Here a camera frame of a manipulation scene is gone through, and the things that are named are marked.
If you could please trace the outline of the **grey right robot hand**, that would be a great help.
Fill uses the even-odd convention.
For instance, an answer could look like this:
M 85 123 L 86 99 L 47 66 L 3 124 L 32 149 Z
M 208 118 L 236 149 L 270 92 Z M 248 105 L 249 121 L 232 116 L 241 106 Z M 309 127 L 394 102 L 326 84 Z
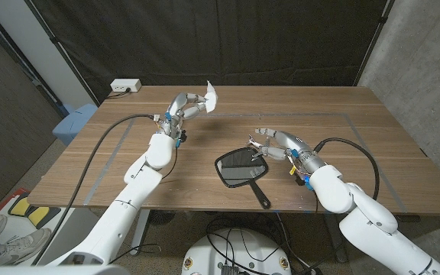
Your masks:
M 327 165 L 306 142 L 293 134 L 270 128 L 256 128 L 255 132 L 267 136 L 265 144 L 256 142 L 250 135 L 247 145 L 258 149 L 257 156 L 287 159 L 292 164 L 291 174 L 311 175 Z

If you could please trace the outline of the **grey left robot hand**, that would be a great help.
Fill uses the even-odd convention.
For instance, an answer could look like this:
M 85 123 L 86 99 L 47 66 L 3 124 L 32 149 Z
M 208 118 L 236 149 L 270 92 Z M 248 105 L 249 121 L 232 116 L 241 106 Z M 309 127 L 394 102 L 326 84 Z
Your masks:
M 206 109 L 207 99 L 193 93 L 179 93 L 170 103 L 164 114 L 164 119 L 158 121 L 159 134 L 165 134 L 177 139 L 182 134 L 184 120 L 195 118 Z

